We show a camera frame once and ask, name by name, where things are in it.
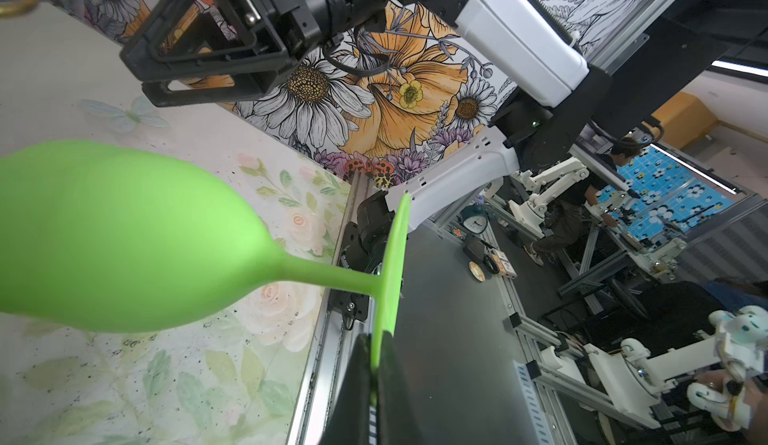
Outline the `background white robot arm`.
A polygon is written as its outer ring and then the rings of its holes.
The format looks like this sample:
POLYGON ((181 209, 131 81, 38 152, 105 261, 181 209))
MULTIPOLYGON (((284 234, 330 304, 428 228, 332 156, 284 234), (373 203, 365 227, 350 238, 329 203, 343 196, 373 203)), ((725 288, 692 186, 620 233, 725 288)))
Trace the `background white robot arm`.
POLYGON ((539 361, 527 364, 531 379, 549 385, 597 410, 639 429, 659 429, 662 421, 654 408, 663 395, 707 367, 718 365, 725 372, 720 385, 692 383, 687 386, 689 403, 711 415, 725 431, 749 426, 755 415, 747 403, 747 382, 766 372, 767 311, 747 306, 733 314, 716 311, 709 315, 714 333, 680 349, 653 357, 640 341, 628 338, 615 353, 586 344, 576 355, 586 361, 598 387, 589 386, 575 359, 551 346, 539 361))

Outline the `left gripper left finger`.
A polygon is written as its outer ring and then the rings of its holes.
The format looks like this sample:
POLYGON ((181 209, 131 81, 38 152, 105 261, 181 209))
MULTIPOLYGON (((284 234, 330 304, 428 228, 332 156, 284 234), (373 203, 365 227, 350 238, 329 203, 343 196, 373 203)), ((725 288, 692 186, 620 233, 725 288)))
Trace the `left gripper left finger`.
POLYGON ((374 388, 371 365, 371 337, 359 335, 347 364, 344 379, 321 445, 368 445, 371 396, 374 388))

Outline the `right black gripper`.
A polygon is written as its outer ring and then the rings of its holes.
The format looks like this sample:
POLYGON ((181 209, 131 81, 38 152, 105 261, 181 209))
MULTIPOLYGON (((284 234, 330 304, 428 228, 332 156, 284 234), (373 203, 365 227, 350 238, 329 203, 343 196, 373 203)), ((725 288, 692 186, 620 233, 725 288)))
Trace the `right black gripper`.
POLYGON ((160 0, 120 58, 158 107, 259 99, 344 33, 383 32, 388 0, 160 0))

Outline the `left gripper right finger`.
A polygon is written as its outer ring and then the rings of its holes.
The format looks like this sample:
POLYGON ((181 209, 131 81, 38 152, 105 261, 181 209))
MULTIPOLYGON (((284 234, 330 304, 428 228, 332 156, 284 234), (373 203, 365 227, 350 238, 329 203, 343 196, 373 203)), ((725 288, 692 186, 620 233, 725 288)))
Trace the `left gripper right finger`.
POLYGON ((411 405, 405 376, 398 362, 394 338, 390 332, 382 336, 377 371, 377 443, 417 445, 423 434, 411 405))

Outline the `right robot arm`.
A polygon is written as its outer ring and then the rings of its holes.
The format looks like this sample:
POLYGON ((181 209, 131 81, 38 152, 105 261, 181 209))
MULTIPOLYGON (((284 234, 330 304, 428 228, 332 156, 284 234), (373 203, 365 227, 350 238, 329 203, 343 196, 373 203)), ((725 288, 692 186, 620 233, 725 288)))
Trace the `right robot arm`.
MULTIPOLYGON (((345 32, 381 32, 391 0, 160 0, 121 51, 159 107, 261 99, 312 52, 345 32)), ((516 88, 514 103, 546 113, 523 147, 492 127, 443 164, 386 191, 388 214, 417 228, 480 185, 559 159, 606 96, 611 77, 590 63, 540 0, 397 0, 445 19, 516 88)))

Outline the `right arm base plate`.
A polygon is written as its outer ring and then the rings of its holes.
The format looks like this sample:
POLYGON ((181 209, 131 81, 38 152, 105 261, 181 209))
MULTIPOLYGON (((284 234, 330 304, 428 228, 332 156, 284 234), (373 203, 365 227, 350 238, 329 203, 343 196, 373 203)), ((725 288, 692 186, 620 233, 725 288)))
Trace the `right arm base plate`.
MULTIPOLYGON (((338 264, 343 268, 372 274, 383 260, 394 212, 386 203, 386 191, 378 191, 357 209, 357 222, 347 224, 342 236, 338 264)), ((362 292, 343 292, 338 299, 343 325, 351 331, 355 322, 364 323, 369 312, 369 296, 362 292)))

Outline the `green wine glass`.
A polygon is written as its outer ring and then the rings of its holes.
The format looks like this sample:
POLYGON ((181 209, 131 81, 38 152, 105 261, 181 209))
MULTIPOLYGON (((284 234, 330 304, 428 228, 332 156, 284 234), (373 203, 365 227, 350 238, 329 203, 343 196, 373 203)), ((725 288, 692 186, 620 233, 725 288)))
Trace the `green wine glass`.
POLYGON ((279 281, 371 296, 372 368, 394 331, 411 209, 377 275, 293 256, 249 203, 189 162, 91 141, 1 161, 1 309, 106 333, 183 326, 279 281))

